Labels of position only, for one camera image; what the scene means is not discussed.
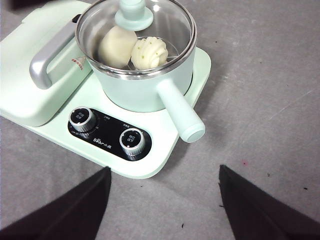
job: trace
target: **control panel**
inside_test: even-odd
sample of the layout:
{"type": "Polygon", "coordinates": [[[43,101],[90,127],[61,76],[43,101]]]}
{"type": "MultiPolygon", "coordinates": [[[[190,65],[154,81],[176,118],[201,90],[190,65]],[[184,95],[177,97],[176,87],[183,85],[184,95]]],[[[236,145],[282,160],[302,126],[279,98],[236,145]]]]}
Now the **control panel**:
{"type": "Polygon", "coordinates": [[[128,161],[143,159],[152,145],[145,130],[84,106],[70,113],[67,127],[76,138],[128,161]]]}

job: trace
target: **control knob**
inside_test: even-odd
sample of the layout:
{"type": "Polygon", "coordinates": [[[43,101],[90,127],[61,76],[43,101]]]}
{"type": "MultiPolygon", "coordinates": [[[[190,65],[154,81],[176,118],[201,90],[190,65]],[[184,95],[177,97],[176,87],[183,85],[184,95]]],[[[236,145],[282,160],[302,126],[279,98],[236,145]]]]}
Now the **control knob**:
{"type": "Polygon", "coordinates": [[[80,133],[88,132],[96,125],[95,114],[87,107],[77,107],[69,115],[69,122],[80,133]]]}
{"type": "Polygon", "coordinates": [[[129,156],[136,156],[143,152],[145,148],[145,138],[143,133],[137,128],[128,128],[120,135],[120,145],[129,156]]]}

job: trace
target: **mint green appliance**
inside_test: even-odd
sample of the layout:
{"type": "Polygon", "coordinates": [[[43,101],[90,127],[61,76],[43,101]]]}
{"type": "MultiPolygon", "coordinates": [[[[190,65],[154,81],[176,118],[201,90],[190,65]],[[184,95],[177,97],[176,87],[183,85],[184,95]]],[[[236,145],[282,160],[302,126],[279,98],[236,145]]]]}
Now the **mint green appliance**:
{"type": "MultiPolygon", "coordinates": [[[[180,51],[179,44],[170,39],[172,46],[176,45],[176,57],[157,69],[139,73],[101,64],[83,49],[78,35],[89,23],[82,23],[86,14],[104,2],[115,3],[110,16],[104,12],[107,20],[113,16],[114,24],[114,14],[119,10],[117,1],[99,1],[92,6],[76,0],[53,1],[33,11],[1,42],[0,113],[120,175],[149,178],[164,166],[179,135],[188,142],[203,135],[203,123],[193,107],[208,79],[211,61],[195,46],[196,26],[190,14],[175,1],[163,1],[180,9],[181,24],[189,31],[184,44],[189,47],[180,51]],[[72,21],[83,12],[78,23],[72,21]],[[73,122],[74,113],[82,116],[86,111],[88,120],[73,122]],[[110,132],[101,132],[103,121],[111,125],[111,120],[121,123],[122,128],[112,129],[119,132],[113,138],[110,132]],[[131,138],[133,134],[127,133],[134,129],[141,136],[137,145],[120,142],[124,136],[131,138]],[[115,153],[117,145],[122,148],[115,153]]],[[[152,30],[161,2],[146,1],[153,20],[137,34],[147,35],[144,31],[152,30]]],[[[169,12],[176,13],[175,8],[169,12]]],[[[108,31],[106,26],[95,26],[108,31]]],[[[94,39],[99,42],[101,38],[97,36],[94,39]]]]}

